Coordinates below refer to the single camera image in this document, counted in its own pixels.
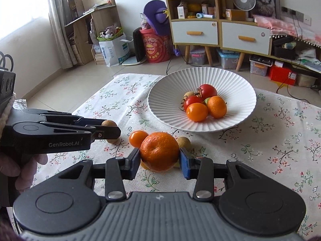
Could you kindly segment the left hand pink glove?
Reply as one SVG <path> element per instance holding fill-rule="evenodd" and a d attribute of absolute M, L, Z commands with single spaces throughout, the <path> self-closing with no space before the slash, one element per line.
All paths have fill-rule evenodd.
<path fill-rule="evenodd" d="M 31 187 L 38 164 L 46 165 L 47 162 L 47 154 L 37 154 L 33 155 L 24 167 L 19 167 L 10 157 L 1 154 L 1 173 L 8 177 L 17 177 L 15 188 L 22 193 Z"/>

